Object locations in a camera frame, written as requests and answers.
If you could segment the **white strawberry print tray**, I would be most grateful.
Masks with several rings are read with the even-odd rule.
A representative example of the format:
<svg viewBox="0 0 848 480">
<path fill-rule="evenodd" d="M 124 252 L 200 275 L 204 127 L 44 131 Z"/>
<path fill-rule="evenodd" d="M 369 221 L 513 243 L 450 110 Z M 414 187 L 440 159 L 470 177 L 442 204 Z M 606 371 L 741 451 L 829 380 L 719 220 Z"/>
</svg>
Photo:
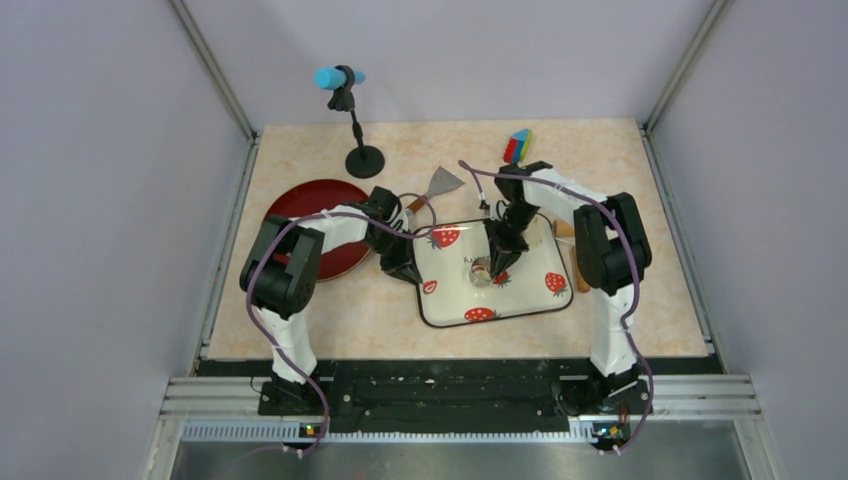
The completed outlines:
<svg viewBox="0 0 848 480">
<path fill-rule="evenodd" d="M 414 240 L 423 277 L 417 297 L 424 323 L 450 328 L 567 308 L 573 290 L 552 222 L 541 214 L 534 220 L 544 225 L 541 244 L 486 285 L 475 285 L 470 278 L 474 266 L 489 271 L 483 220 L 440 225 L 429 237 Z"/>
</svg>

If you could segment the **wooden dough roller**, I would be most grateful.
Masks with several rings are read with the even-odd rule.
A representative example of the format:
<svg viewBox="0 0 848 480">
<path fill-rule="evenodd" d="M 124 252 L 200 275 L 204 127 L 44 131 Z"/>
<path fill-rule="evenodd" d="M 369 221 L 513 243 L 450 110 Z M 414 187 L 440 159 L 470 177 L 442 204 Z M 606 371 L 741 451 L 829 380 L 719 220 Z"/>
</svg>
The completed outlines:
<svg viewBox="0 0 848 480">
<path fill-rule="evenodd" d="M 577 255 L 576 234 L 574 228 L 563 220 L 555 220 L 553 223 L 553 232 L 557 240 L 565 242 L 570 246 L 571 264 L 574 269 L 577 290 L 580 293 L 588 293 L 590 286 L 586 282 L 580 271 Z"/>
</svg>

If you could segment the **white dough lump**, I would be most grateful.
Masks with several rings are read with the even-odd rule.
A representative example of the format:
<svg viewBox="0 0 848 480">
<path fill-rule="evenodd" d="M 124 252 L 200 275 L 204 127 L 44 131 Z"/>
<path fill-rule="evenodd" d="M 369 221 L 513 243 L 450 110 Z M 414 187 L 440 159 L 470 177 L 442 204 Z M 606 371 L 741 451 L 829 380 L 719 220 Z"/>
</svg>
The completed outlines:
<svg viewBox="0 0 848 480">
<path fill-rule="evenodd" d="M 475 285 L 486 285 L 491 282 L 491 276 L 488 269 L 480 265 L 472 268 L 470 278 Z"/>
</svg>

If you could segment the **dough scrap piece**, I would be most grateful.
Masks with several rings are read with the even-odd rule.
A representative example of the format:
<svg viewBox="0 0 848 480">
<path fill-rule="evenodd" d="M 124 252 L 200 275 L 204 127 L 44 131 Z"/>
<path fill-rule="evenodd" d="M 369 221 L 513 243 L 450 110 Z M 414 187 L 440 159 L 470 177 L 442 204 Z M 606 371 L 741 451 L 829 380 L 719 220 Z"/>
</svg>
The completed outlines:
<svg viewBox="0 0 848 480">
<path fill-rule="evenodd" d="M 537 248 L 541 242 L 543 237 L 543 227 L 544 225 L 540 223 L 538 220 L 534 220 L 528 225 L 528 228 L 523 233 L 523 238 L 526 241 L 529 249 Z"/>
</svg>

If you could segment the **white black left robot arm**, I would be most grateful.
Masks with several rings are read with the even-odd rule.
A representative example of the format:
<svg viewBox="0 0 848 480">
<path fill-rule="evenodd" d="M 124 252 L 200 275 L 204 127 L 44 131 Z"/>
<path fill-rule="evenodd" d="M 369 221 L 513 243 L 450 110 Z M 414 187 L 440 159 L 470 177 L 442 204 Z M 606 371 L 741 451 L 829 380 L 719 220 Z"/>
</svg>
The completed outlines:
<svg viewBox="0 0 848 480">
<path fill-rule="evenodd" d="M 418 285 L 413 239 L 400 196 L 382 187 L 364 201 L 301 217 L 273 215 L 262 223 L 239 282 L 251 322 L 273 352 L 270 394 L 302 414 L 326 401 L 312 376 L 317 359 L 304 315 L 323 254 L 361 243 L 379 256 L 384 274 Z"/>
</svg>

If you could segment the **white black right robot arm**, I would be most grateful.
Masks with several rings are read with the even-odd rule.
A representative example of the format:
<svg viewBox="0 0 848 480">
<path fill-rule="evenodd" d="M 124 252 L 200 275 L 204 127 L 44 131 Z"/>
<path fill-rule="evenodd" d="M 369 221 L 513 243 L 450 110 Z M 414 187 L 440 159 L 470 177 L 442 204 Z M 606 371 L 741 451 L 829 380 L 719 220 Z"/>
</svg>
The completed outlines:
<svg viewBox="0 0 848 480">
<path fill-rule="evenodd" d="M 576 264 L 594 306 L 593 371 L 586 385 L 589 404 L 612 412 L 639 381 L 642 367 L 630 327 L 640 284 L 652 251 L 634 197 L 604 195 L 559 174 L 546 162 L 502 167 L 493 175 L 505 207 L 485 220 L 491 277 L 499 276 L 528 252 L 524 237 L 531 220 L 545 210 L 574 230 Z"/>
</svg>

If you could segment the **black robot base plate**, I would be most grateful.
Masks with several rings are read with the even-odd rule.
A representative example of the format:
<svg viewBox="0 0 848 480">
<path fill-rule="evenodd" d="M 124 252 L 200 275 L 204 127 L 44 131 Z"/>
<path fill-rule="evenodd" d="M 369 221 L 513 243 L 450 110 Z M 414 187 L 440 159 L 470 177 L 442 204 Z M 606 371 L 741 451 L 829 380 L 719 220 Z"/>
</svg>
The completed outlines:
<svg viewBox="0 0 848 480">
<path fill-rule="evenodd" d="M 269 392 L 268 360 L 203 360 L 199 377 L 262 378 L 261 416 L 330 413 L 332 433 L 501 434 L 563 432 L 579 414 L 634 420 L 647 381 L 617 396 L 588 391 L 584 358 L 495 360 L 321 360 L 312 376 L 327 403 L 311 408 Z"/>
</svg>

